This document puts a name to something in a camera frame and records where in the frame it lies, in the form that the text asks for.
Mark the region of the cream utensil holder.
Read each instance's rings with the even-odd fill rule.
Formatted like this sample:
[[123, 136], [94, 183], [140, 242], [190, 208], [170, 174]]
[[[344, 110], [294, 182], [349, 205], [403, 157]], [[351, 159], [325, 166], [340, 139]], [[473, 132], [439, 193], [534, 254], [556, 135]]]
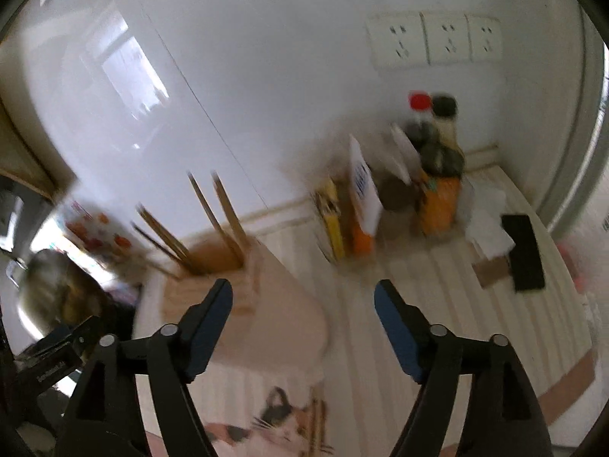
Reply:
[[209, 275], [190, 276], [171, 265], [170, 276], [151, 275], [135, 317], [133, 336], [149, 336], [177, 323], [203, 301], [219, 278], [232, 287], [233, 303], [212, 356], [213, 363], [264, 374], [319, 377], [329, 342], [321, 303], [260, 240], [252, 237], [245, 266], [228, 269], [231, 253], [210, 233], [187, 243]]

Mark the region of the brown cardboard piece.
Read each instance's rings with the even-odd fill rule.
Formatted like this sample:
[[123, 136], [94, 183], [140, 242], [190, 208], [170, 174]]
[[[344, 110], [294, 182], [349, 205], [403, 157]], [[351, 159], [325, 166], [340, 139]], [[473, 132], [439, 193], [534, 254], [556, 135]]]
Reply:
[[486, 259], [472, 265], [478, 282], [487, 289], [511, 275], [510, 263], [507, 256]]

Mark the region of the white wall socket panel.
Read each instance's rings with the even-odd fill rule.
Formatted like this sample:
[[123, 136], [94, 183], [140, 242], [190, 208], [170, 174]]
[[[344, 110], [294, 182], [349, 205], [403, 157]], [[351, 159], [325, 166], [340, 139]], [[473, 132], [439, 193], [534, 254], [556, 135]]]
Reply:
[[386, 13], [367, 20], [379, 69], [497, 62], [503, 58], [498, 19], [466, 13]]

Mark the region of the fruit print wall sticker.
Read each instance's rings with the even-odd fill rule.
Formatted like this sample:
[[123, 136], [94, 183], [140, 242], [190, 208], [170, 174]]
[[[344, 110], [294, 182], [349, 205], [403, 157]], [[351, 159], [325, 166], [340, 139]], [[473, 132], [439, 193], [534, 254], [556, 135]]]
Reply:
[[57, 207], [56, 221], [67, 240], [107, 271], [118, 273], [143, 256], [145, 249], [138, 239], [109, 211], [90, 201], [64, 200]]

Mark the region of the red cap sauce bottle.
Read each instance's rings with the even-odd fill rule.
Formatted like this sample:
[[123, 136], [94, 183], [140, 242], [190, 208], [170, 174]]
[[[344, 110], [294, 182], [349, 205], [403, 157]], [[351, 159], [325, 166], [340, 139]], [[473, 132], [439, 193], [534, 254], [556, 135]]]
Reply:
[[439, 132], [432, 116], [432, 97], [421, 91], [409, 94], [411, 116], [403, 126], [415, 150], [420, 152], [427, 144], [439, 140]]

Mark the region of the stainless steel steamer pot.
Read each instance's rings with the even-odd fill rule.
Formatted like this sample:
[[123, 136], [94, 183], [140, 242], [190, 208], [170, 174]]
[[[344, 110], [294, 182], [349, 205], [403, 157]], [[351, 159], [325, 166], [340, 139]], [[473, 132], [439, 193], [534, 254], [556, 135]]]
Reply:
[[18, 311], [42, 335], [60, 326], [77, 327], [88, 317], [101, 317], [112, 302], [88, 272], [66, 254], [37, 252], [18, 280]]

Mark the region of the wooden chopstick in holder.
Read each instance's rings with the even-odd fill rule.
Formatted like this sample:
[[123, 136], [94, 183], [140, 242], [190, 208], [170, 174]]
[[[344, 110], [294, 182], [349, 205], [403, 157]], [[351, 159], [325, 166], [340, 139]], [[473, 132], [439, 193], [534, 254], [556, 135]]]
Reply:
[[175, 257], [180, 260], [184, 268], [195, 275], [197, 267], [186, 246], [174, 237], [142, 204], [138, 204], [136, 211], [145, 221], [145, 224], [174, 252]]
[[218, 219], [216, 218], [215, 214], [213, 213], [212, 209], [210, 208], [210, 204], [207, 203], [206, 197], [204, 197], [201, 189], [199, 188], [199, 184], [197, 183], [193, 174], [191, 172], [188, 172], [187, 176], [188, 176], [189, 182], [192, 186], [192, 189], [193, 189], [204, 213], [207, 216], [207, 219], [210, 221], [210, 223], [212, 224], [215, 231], [219, 234], [219, 236], [221, 237], [221, 240], [223, 240], [223, 243], [225, 243], [225, 246], [227, 246], [227, 249], [230, 251], [234, 260], [236, 261], [236, 264], [242, 265], [241, 249], [238, 247], [236, 242], [225, 232], [223, 227], [220, 225]]
[[245, 229], [242, 228], [241, 221], [239, 221], [238, 215], [236, 214], [231, 204], [228, 194], [217, 172], [212, 173], [212, 179], [217, 197], [220, 201], [225, 217], [234, 235], [234, 239], [242, 250], [247, 250], [250, 244], [249, 237], [245, 232]]
[[[176, 253], [174, 253], [174, 251], [170, 251], [167, 246], [164, 246], [164, 244], [159, 243], [159, 241], [155, 240], [155, 238], [152, 238], [152, 236], [143, 231], [142, 228], [137, 226], [135, 223], [131, 222], [130, 225], [140, 237], [142, 237], [147, 243], [152, 246], [155, 252], [161, 253], [170, 261], [174, 262], [174, 264], [177, 265], [177, 268], [181, 269], [181, 271], [187, 270], [187, 268], [185, 268], [185, 263], [180, 259], [179, 256], [177, 256]], [[179, 275], [177, 272], [170, 271], [169, 269], [163, 267], [161, 264], [154, 261], [151, 256], [152, 251], [148, 251], [147, 257], [145, 258], [145, 262], [147, 262], [147, 265], [149, 265], [149, 267], [154, 268], [156, 271], [159, 271], [163, 273], [163, 275], [166, 275], [169, 278], [173, 278], [174, 280], [178, 281], [181, 278], [181, 275]]]

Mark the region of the black cap oil bottle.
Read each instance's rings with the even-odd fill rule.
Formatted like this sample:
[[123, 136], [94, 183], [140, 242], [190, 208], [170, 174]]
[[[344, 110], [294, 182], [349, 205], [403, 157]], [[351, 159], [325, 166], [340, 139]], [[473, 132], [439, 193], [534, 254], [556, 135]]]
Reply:
[[464, 152], [457, 142], [456, 99], [447, 94], [432, 95], [432, 119], [438, 131], [420, 152], [422, 199], [418, 220], [424, 235], [449, 231], [455, 221], [464, 174]]

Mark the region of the yellow seasoning packet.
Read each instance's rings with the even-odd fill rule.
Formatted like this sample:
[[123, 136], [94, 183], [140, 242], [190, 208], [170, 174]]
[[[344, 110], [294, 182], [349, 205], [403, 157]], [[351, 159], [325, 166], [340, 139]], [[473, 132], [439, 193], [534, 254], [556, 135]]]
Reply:
[[341, 210], [338, 189], [332, 179], [326, 181], [315, 192], [318, 217], [318, 240], [326, 259], [338, 262], [345, 258], [345, 243], [341, 227]]

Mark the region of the white blue paper packet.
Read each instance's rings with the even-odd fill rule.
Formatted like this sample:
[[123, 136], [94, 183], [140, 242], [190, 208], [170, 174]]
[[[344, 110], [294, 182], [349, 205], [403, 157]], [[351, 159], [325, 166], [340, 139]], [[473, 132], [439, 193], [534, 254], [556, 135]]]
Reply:
[[350, 195], [358, 226], [365, 235], [375, 237], [383, 205], [360, 143], [353, 135], [349, 139], [349, 163]]

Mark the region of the white crumpled paper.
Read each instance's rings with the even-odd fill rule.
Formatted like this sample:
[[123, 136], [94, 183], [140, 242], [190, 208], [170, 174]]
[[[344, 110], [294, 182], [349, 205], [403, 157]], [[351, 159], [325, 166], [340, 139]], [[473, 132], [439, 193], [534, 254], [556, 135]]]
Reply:
[[479, 255], [491, 260], [506, 256], [515, 245], [502, 225], [507, 195], [498, 186], [475, 181], [464, 182], [464, 233]]

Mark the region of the black rectangular block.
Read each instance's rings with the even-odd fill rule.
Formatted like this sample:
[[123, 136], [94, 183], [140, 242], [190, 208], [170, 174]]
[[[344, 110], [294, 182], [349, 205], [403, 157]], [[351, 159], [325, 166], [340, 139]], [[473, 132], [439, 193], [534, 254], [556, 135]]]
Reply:
[[508, 259], [516, 292], [543, 290], [545, 275], [532, 222], [528, 215], [502, 215], [502, 226], [513, 240]]

